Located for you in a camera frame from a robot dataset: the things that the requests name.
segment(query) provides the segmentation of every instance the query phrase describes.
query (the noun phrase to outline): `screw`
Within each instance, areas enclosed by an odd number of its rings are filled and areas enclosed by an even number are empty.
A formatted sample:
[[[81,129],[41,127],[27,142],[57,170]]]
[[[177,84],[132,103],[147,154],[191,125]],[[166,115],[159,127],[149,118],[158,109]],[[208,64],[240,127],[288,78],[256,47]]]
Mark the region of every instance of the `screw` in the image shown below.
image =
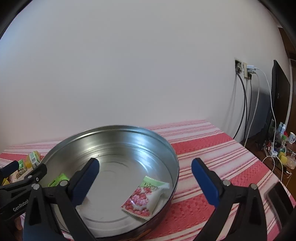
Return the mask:
[[[222,183],[224,186],[227,186],[227,187],[230,186],[230,184],[231,184],[231,182],[228,180],[223,180]]]
[[[36,184],[36,185],[33,186],[33,189],[34,189],[34,190],[38,190],[39,187],[40,187],[40,185],[39,185],[39,184]]]
[[[257,187],[256,184],[252,183],[252,184],[251,184],[251,188],[254,189],[254,190],[256,190],[258,187]]]
[[[65,187],[65,186],[67,186],[68,181],[67,180],[63,180],[59,184],[60,184],[60,186]]]

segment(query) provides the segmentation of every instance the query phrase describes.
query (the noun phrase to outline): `charger plug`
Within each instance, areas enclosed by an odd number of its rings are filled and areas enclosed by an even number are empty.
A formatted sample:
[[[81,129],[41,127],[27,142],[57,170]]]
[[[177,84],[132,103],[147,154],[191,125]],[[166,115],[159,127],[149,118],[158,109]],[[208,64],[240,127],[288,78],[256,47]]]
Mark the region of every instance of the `charger plug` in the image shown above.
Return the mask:
[[[247,64],[247,69],[255,70],[255,67],[254,67],[254,65],[248,65],[248,64]]]
[[[256,74],[256,72],[255,72],[254,70],[252,70],[252,69],[247,69],[247,71],[248,71],[248,73],[250,73],[250,74]]]

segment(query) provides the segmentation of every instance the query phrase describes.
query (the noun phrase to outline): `human hand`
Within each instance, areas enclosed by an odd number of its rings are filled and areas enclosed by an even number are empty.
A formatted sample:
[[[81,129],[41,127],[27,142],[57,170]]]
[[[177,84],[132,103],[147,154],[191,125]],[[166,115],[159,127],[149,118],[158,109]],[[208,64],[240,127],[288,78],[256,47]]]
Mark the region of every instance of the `human hand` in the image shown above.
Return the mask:
[[[15,231],[14,236],[17,241],[22,241],[22,220],[20,217],[15,219],[15,227],[17,230]]]

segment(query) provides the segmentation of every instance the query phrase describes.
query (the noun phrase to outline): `green snack package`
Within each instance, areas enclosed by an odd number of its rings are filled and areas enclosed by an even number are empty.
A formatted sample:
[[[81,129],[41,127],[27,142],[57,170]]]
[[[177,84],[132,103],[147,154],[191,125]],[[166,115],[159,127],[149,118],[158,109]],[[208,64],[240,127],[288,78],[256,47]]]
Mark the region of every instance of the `green snack package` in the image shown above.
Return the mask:
[[[25,165],[24,159],[20,159],[18,161],[18,163],[19,163],[19,169],[18,169],[19,172],[20,171],[26,171],[27,170],[27,167]]]
[[[57,185],[60,183],[60,181],[62,181],[62,180],[67,180],[67,181],[69,181],[70,179],[69,179],[64,173],[62,173],[62,174],[60,174],[56,179],[54,179],[50,184],[48,184],[48,187],[55,187],[55,186],[57,186]]]

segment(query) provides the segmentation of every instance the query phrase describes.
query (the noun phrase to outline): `black cable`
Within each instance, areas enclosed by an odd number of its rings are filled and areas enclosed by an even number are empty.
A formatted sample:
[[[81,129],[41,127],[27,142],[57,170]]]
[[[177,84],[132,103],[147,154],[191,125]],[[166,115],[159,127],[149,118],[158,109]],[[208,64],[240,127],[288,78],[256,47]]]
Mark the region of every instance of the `black cable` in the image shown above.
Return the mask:
[[[243,82],[242,78],[240,77],[240,75],[238,74],[238,72],[236,72],[236,75],[239,77],[239,79],[240,79],[240,81],[241,81],[241,83],[242,83],[242,87],[243,87],[243,89],[244,89],[244,111],[245,111],[245,108],[246,108],[246,99],[247,99],[246,89],[245,89],[245,87],[244,87],[244,82]],[[243,111],[243,114],[242,114],[241,122],[240,122],[240,124],[239,124],[239,127],[238,127],[238,129],[237,129],[237,132],[235,133],[233,139],[236,137],[236,135],[237,135],[237,133],[239,132],[239,129],[240,129],[241,125],[242,125],[242,121],[243,121],[243,119],[244,119],[244,111]]]
[[[247,126],[248,126],[249,119],[250,119],[250,113],[251,113],[251,102],[252,102],[252,75],[250,74],[250,75],[249,75],[249,77],[250,77],[250,85],[251,85],[251,98],[250,98],[250,109],[249,109],[249,116],[248,116],[248,121],[247,121],[246,128],[245,128],[245,130],[244,130],[244,139],[245,139],[245,135],[246,135]]]
[[[244,98],[246,100],[246,120],[244,124],[244,139],[246,139],[246,130],[247,130],[247,116],[248,116],[248,100],[247,100],[247,93],[246,91],[244,92]]]

